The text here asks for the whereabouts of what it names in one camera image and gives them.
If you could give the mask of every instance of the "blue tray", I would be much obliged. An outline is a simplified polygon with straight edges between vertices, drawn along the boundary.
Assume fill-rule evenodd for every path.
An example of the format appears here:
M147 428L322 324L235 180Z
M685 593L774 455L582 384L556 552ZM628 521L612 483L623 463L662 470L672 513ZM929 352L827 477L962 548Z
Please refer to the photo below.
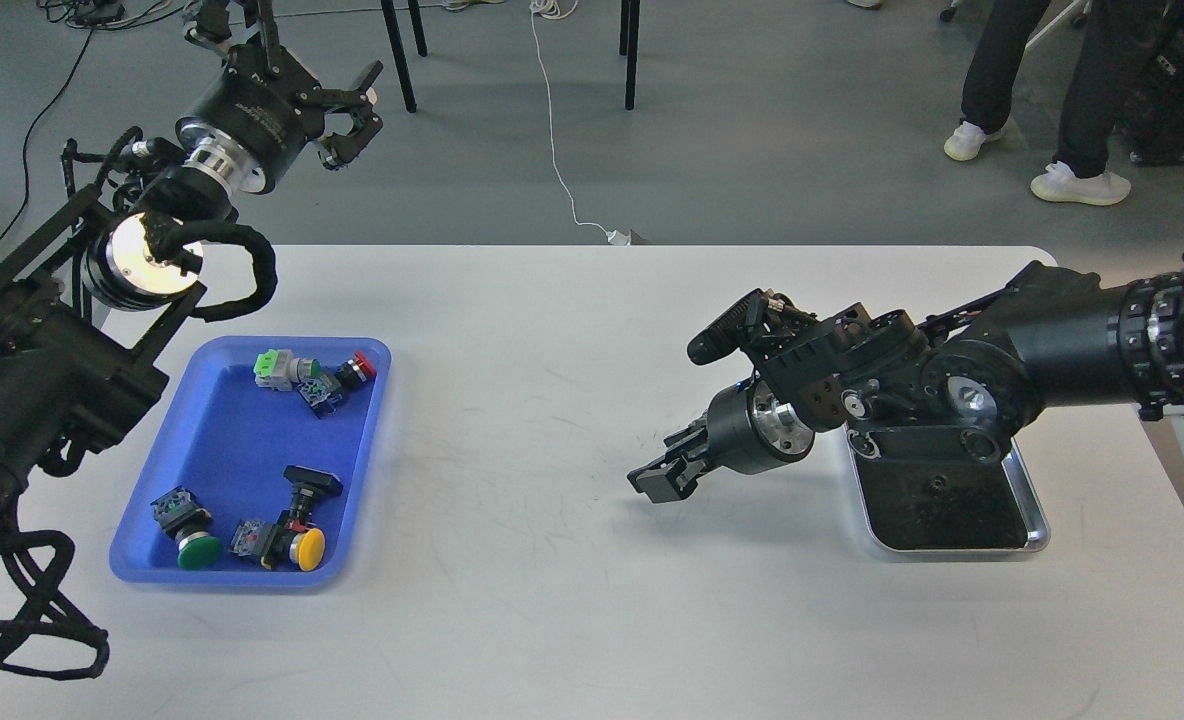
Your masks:
M361 351L377 378L350 393L335 414L317 418L298 391L255 386L255 358L269 348L315 356L330 368ZM387 346L372 338L227 336L200 346L108 548L112 573L130 583L244 587L309 587L333 578L348 555L391 361ZM226 547L242 520L276 521L289 506L285 465L333 472L345 487L340 497L317 502L313 512L326 534L316 570L304 573L289 564L265 570L227 552L208 568L179 568L176 545L152 519L153 500L175 486L188 488L213 514L210 532Z

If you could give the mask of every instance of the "floor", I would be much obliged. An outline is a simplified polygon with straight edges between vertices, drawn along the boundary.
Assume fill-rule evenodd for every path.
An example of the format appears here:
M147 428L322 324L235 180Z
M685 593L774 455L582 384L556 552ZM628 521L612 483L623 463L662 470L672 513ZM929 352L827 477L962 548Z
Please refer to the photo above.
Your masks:
M126 5L139 13L150 4ZM604 243L599 229L573 223L552 172L525 1L463 13L432 5L423 12L427 58L413 56L404 26L418 114L401 108L380 14L281 20L281 40L327 86L348 85L374 58L388 63L377 83L386 127L342 172L316 167L305 152L275 195L237 200L243 221L275 243ZM276 6L289 15L377 4ZM1053 154L1080 44L1073 28L1028 56L1005 140L973 163L944 156L989 6L967 0L944 24L940 0L889 0L880 12L843 0L646 0L630 112L618 1L583 0L570 19L541 20L556 155L579 219L651 243L1035 245L1109 284L1177 269L1184 167L1131 167L1114 140L1109 167L1135 186L1122 205L1051 205L1027 189ZM46 24L28 1L0 0L0 233L21 200L28 123L84 40L83 31ZM94 152L135 123L172 136L173 120L217 69L217 58L181 40L173 18L95 36L66 95L36 127L28 211L4 245L62 204L56 159L66 137ZM838 304L862 300L863 282L881 282L862 268L845 272L856 297Z

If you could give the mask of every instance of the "power adapter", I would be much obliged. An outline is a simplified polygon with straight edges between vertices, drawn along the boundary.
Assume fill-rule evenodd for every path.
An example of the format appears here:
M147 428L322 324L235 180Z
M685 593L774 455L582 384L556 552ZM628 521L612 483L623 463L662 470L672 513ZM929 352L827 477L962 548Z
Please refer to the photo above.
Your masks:
M98 27L124 17L126 6L118 0L86 0L72 13L70 22L81 27Z

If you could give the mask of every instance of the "robotic arm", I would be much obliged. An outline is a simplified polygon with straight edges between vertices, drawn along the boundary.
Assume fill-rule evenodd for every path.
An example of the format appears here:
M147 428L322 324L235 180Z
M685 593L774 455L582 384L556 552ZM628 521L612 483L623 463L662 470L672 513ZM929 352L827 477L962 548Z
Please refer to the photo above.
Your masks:
M373 63L349 90L324 90L282 47L269 0L245 0L249 38L230 41L226 1L189 7L188 38L223 57L220 76L176 122L180 144L144 140L131 128L107 155L67 141L63 152L67 204L0 264L0 557L26 602L0 621L0 669L49 679L91 679L107 664L107 632L90 623L58 583L75 547L60 532L24 533L17 502L33 465L60 477L86 452L117 445L156 405L168 378L153 368L189 316L236 319L258 310L276 288L276 258L266 238L236 224L237 191L271 192L300 152L316 143L322 163L340 169L380 131L372 90L382 65ZM346 114L346 135L326 135L326 115ZM98 163L94 182L77 189L72 163ZM121 176L112 206L104 184ZM62 233L71 229L67 238ZM205 287L200 242L232 243L252 256L255 291L244 300L199 306ZM71 306L56 274L75 268ZM122 347L90 323L92 292L118 310L161 309L156 323ZM30 552L49 547L43 567ZM7 657L31 635L86 644L89 667L37 670Z
M903 310L871 319L858 304L817 319L754 290L687 349L696 365L742 351L753 372L630 471L652 502L691 496L722 465L753 474L803 459L815 433L843 424L857 464L884 469L880 482L921 472L938 487L900 491L947 497L948 471L938 469L998 468L1045 406L1135 401L1141 419L1158 420L1184 405L1184 269L1101 290L1095 274L1032 263L1003 290L921 324ZM955 500L995 497L977 489ZM953 521L980 510L957 502Z

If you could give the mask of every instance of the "white cable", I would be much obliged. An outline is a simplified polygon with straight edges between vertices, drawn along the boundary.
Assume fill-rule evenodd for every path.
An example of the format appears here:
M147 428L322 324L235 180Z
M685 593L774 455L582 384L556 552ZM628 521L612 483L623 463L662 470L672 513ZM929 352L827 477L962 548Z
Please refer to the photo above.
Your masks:
M566 9L564 13L561 12L560 0L529 0L529 13L541 17L545 20L564 20L573 15L574 9L579 9L579 0L574 0L574 5L570 6L570 9Z
M440 7L451 13L461 13L474 5L500 5L504 0L440 0Z
M529 5L532 9L534 4L538 0L530 0ZM547 78L547 66L543 65L543 51L541 50L540 45L538 45L538 27L534 26L534 17L536 17L538 14L540 13L536 12L530 13L529 31L534 33L534 54L538 56L538 69L543 70L543 86L547 86L547 140L548 144L551 144L552 147L552 169L555 171L556 180L561 184L561 187L565 187L565 195L570 198L570 217L574 218L574 224L579 225L579 227L583 227L583 225L592 225L592 227L599 227L601 229L601 232L605 233L606 240L609 240L609 238L614 236L614 233L607 231L605 229L605 225L601 225L600 223L579 220L578 211L574 210L574 193L570 192L570 186L565 184L565 178L561 176L561 169L556 167L556 122L554 117L552 117L552 82L551 79Z

